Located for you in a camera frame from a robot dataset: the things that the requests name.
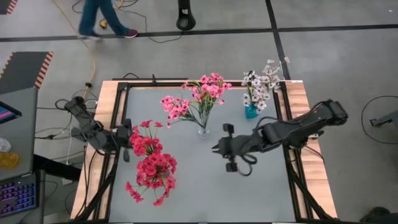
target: yellow cup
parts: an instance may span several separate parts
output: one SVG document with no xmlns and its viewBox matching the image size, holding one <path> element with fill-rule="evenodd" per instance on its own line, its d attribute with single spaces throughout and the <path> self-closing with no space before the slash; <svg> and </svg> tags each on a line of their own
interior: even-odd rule
<svg viewBox="0 0 398 224">
<path fill-rule="evenodd" d="M 19 156 L 12 152 L 0 152 L 0 168 L 12 169 L 18 165 Z"/>
</svg>

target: rgb keyboard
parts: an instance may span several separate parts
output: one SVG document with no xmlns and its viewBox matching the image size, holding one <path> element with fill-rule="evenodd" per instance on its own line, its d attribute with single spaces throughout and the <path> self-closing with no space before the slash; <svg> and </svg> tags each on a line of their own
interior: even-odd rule
<svg viewBox="0 0 398 224">
<path fill-rule="evenodd" d="M 37 192 L 34 174 L 0 182 L 0 218 L 35 208 Z"/>
</svg>

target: teal vase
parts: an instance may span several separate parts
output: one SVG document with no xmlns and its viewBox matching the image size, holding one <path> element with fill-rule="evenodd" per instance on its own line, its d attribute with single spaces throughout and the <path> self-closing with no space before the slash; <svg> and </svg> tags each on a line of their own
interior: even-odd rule
<svg viewBox="0 0 398 224">
<path fill-rule="evenodd" d="M 254 106 L 254 104 L 250 104 L 250 106 L 245 106 L 244 114 L 246 115 L 247 119 L 256 118 L 257 116 L 259 116 L 257 114 L 257 106 Z"/>
</svg>

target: desk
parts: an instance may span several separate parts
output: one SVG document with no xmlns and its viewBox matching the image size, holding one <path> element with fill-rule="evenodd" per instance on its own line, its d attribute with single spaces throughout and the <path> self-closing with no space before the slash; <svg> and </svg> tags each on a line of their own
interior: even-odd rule
<svg viewBox="0 0 398 224">
<path fill-rule="evenodd" d="M 101 88 L 101 93 L 99 94 L 98 106 L 95 114 L 95 120 L 101 121 L 105 128 L 109 128 L 111 124 L 112 113 L 114 109 L 114 103 L 116 100 L 116 95 L 118 91 L 118 83 L 119 82 L 131 82 L 131 83 L 150 83 L 151 80 L 123 80 L 123 81 L 105 81 L 103 82 L 103 86 Z M 158 82 L 176 82 L 175 80 L 164 80 Z M 290 110 L 293 117 L 299 116 L 300 114 L 304 114 L 309 111 L 309 105 L 307 100 L 307 95 L 305 93 L 304 84 L 301 81 L 286 81 L 285 86 L 287 89 L 287 95 L 289 96 L 289 105 Z M 287 113 L 285 110 L 285 103 L 283 101 L 282 94 L 278 94 L 280 107 L 282 112 L 282 117 L 286 119 Z M 116 124 L 120 124 L 121 116 L 122 116 L 122 108 L 124 102 L 124 94 L 120 97 L 120 104 L 118 108 L 118 115 L 116 119 Z M 308 146 L 320 152 L 320 148 L 318 142 L 315 140 L 311 140 L 308 142 Z M 95 154 L 95 150 L 88 146 L 86 150 L 86 175 L 88 175 L 88 164 L 91 161 L 91 158 Z M 333 203 L 333 199 L 331 197 L 330 187 L 328 183 L 328 179 L 326 176 L 325 167 L 323 165 L 322 160 L 311 151 L 307 151 L 303 149 L 301 154 L 303 173 L 305 176 L 305 180 L 307 183 L 307 188 L 317 200 L 317 202 L 323 207 L 323 209 L 331 216 L 336 217 L 335 206 Z M 91 199 L 94 197 L 95 193 L 98 190 L 101 171 L 104 163 L 103 156 L 95 155 L 93 158 L 93 163 L 91 165 L 90 170 L 90 184 L 87 189 L 87 201 L 88 205 Z M 113 163 L 113 158 L 109 162 L 108 170 Z M 75 218 L 78 214 L 81 206 L 84 203 L 86 195 L 86 186 L 85 186 L 85 172 L 82 170 L 80 181 L 78 184 L 75 202 L 73 204 L 71 218 Z M 297 189 L 298 195 L 298 204 L 300 209 L 300 214 L 302 218 L 306 218 L 307 213 L 305 212 L 305 204 L 302 194 Z M 109 197 L 109 189 L 104 193 L 100 210 L 99 210 L 99 218 L 105 218 L 106 216 L 106 206 Z"/>
</svg>

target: monitor screen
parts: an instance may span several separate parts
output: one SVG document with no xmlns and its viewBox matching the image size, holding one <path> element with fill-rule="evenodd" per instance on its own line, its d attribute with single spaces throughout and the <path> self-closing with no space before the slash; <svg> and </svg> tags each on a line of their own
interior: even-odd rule
<svg viewBox="0 0 398 224">
<path fill-rule="evenodd" d="M 22 113 L 0 101 L 0 124 L 22 116 Z"/>
</svg>

